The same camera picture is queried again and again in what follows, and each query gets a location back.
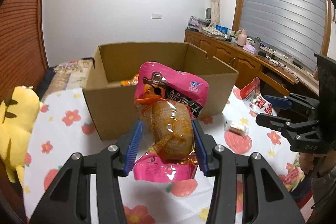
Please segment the metal screw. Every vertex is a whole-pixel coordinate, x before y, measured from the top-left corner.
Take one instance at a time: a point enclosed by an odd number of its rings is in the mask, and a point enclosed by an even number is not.
[[[110,152],[115,152],[115,151],[117,151],[118,150],[118,146],[116,146],[116,145],[110,145],[108,148],[107,148],[107,150],[108,151],[110,151]]]
[[[252,154],[252,157],[255,159],[255,160],[260,160],[261,159],[261,155],[259,153],[253,153]]]
[[[79,159],[81,158],[81,155],[80,155],[80,153],[73,153],[73,154],[71,155],[71,158],[72,158],[73,160],[79,160]]]
[[[224,151],[225,147],[221,144],[215,146],[215,150],[218,152]]]

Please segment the pink snack package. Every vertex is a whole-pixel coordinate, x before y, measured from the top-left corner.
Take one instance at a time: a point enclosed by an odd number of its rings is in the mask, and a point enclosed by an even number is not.
[[[139,70],[134,104],[148,151],[134,165],[136,180],[167,182],[194,177],[197,160],[191,120],[205,105],[209,85],[202,78],[146,62]]]
[[[135,180],[151,182],[174,182],[195,177],[197,165],[164,164],[154,153],[145,153],[136,161],[133,168]]]
[[[194,119],[204,107],[208,91],[208,83],[198,76],[173,70],[157,62],[146,62],[139,70],[134,104],[149,103],[152,106],[156,101],[173,100],[187,105],[191,119]]]
[[[265,113],[273,116],[277,115],[272,104],[261,96],[260,80],[258,77],[254,78],[251,83],[242,88],[240,96],[244,104],[253,112],[257,114]]]

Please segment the open cardboard box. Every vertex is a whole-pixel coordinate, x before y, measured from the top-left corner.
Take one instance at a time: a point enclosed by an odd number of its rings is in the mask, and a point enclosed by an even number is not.
[[[101,45],[96,50],[83,90],[92,120],[102,140],[119,138],[139,119],[133,104],[135,86],[120,86],[139,67],[156,61],[172,69],[198,75],[209,84],[200,117],[222,112],[238,72],[216,57],[188,43],[126,42]]]

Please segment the red and white package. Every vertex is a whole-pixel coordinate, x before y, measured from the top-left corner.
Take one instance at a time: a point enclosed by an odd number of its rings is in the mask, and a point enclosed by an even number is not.
[[[277,113],[272,107],[272,104],[266,101],[260,94],[260,80],[258,77],[254,78],[251,83],[240,91],[240,96],[244,104],[253,112],[265,113],[276,116]]]

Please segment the window blind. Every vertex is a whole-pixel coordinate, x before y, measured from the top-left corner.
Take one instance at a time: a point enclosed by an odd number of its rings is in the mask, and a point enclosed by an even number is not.
[[[325,17],[326,0],[243,0],[240,29],[314,70]]]

